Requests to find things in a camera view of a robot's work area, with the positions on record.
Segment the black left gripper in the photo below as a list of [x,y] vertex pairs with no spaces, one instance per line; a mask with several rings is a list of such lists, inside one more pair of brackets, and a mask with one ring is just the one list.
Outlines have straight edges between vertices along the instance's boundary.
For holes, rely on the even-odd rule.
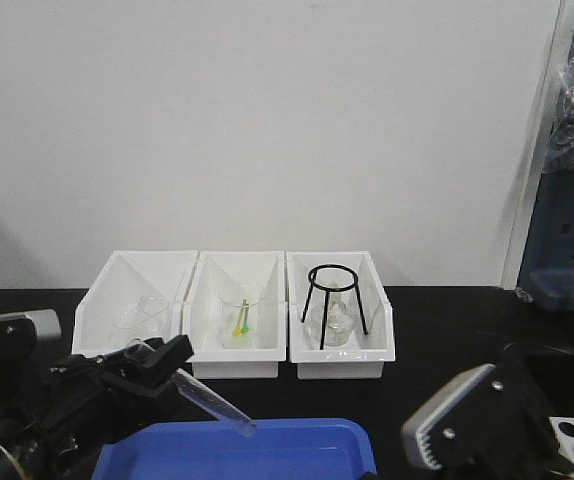
[[189,337],[181,334],[167,342],[135,338],[93,358],[70,356],[31,414],[31,432],[50,450],[63,450],[67,441],[92,450],[158,423],[177,409],[171,399],[178,394],[177,370],[192,355]]

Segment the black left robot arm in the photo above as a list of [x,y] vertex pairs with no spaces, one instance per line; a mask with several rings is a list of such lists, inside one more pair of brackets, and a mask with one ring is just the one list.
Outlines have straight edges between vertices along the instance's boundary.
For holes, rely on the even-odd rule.
[[45,371],[32,361],[38,343],[29,317],[0,317],[0,479],[62,479],[180,407],[172,377],[193,354],[185,335],[72,354]]

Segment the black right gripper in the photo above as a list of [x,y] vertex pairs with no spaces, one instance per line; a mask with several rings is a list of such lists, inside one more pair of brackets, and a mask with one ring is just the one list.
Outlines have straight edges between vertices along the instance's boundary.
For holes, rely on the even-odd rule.
[[487,374],[442,420],[444,479],[574,479],[559,453],[550,417],[557,416],[533,381],[501,354]]

